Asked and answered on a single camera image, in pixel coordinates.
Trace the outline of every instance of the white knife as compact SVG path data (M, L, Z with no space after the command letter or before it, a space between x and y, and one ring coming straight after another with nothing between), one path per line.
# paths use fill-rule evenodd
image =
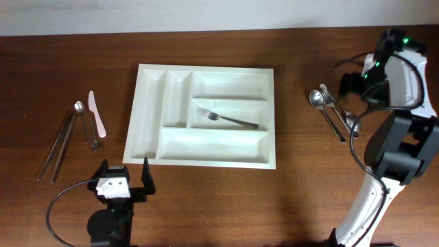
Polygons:
M107 135L107 132L105 131L105 127L102 123L101 117L99 116L99 113L97 111L96 102L95 102L95 95L93 94L93 91L90 91L88 94L88 108L92 113L95 113L95 119L96 119L96 128L97 133L99 134L99 137L104 138Z

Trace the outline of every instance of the pink knife handle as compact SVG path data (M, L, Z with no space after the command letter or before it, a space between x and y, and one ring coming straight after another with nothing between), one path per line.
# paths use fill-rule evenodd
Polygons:
M97 110L95 112L95 119L96 119L97 133L99 134L99 137L104 138L107 135L107 132L105 131L104 124L102 123L101 117L99 116Z

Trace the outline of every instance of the table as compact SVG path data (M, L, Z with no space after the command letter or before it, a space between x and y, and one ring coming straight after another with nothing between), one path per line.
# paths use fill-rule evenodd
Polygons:
M136 204L132 244L140 246L300 246L329 236L347 215L364 173L340 144L307 92L325 83L337 92L355 65L332 64L371 50L386 27L233 32L93 34L0 38L1 246L60 246L45 226L50 200L92 176L102 161L120 165L139 63L273 68L276 170L152 165L157 193ZM439 26L404 27L427 43L427 81L439 99ZM58 182L36 181L68 109L94 90L108 136L92 152L77 122ZM360 113L358 97L343 104ZM366 117L360 156L387 113ZM347 135L340 121L339 129ZM141 165L128 165L131 187ZM391 204L372 242L436 246L439 156ZM54 206L55 232L89 245L86 223L104 205L85 187Z

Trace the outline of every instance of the white background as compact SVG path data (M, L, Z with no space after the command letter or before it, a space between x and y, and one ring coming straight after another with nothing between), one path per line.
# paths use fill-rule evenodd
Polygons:
M0 36L439 23L439 0L0 0Z

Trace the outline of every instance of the white tray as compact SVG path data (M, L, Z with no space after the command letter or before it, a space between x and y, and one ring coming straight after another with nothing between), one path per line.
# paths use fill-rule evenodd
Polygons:
M272 69L140 64L123 162L276 169L273 87Z

